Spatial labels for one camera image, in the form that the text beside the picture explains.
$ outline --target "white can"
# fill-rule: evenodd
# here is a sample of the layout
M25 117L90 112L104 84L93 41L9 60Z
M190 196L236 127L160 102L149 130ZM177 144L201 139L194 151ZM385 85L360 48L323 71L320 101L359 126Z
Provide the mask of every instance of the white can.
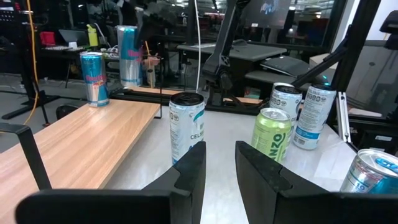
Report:
M275 90L275 87L277 87L277 86L290 86L290 87L294 87L292 84L289 84L289 83L280 83L280 82L276 82L276 83L272 84L271 97L272 97L272 92Z
M287 151L289 150L290 138L292 137L292 133L296 125L297 115L299 113L302 99L303 99L302 92L292 86L278 85L273 89L271 93L271 99L269 100L269 107L285 111L286 113L289 114L290 119L292 121L292 129L290 130L287 139L288 146L282 156L283 158L286 157Z
M320 133L335 97L336 91L332 90L330 86L312 84L308 88L293 138L297 147L308 150L317 147Z
M177 93L170 98L170 138L173 165L204 139L205 102L197 93Z

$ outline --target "yellow bottle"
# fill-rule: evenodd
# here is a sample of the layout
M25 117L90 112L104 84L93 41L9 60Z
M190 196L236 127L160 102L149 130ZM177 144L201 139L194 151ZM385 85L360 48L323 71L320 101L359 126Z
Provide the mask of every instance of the yellow bottle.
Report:
M98 46L98 37L97 30L92 28L89 24L87 24L87 32L88 32L88 40L90 41L90 46L97 47Z

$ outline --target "lime green can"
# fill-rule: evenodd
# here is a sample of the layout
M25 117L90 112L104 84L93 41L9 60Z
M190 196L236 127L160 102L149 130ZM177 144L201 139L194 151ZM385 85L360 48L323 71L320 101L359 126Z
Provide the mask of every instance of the lime green can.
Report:
M251 146L281 162L291 129L292 122L288 113L277 108L264 108L257 115Z

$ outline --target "can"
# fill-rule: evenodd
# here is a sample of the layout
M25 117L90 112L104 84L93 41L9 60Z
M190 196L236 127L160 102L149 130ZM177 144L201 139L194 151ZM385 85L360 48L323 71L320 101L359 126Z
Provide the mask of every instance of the can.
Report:
M293 137L297 147L312 150L318 146L320 133L335 97L336 91L330 86L312 84L308 88Z
M290 139L297 123L297 115L302 99L303 93L299 89L292 86L277 85L272 91L271 99L269 100L269 107L285 111L289 114L290 120L292 121L292 128L290 129L287 139L287 148L283 158L286 157L287 151L289 150Z
M288 113L277 108L264 108L256 117L251 146L281 162L291 128Z
M374 149L359 150L340 191L398 194L398 158Z
M120 82L126 88L141 85L141 46L135 46L136 26L117 26Z
M86 83L88 105L95 107L108 105L109 95L103 54L83 52L80 54L80 61Z
M198 93L177 93L170 98L170 138L175 164L205 136L205 99Z
M290 86L290 87L294 87L292 84L289 84L289 83L275 82L274 84L272 84L271 97L272 97L272 92L274 91L275 87L277 87L277 86Z

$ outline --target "wooden table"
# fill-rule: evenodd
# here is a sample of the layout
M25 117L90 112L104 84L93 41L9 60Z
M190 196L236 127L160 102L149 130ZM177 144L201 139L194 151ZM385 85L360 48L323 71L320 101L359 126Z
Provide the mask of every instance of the wooden table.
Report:
M159 105L111 100L104 108L82 106L34 135L53 188L98 189L152 121ZM0 154L0 223L38 191L20 144Z

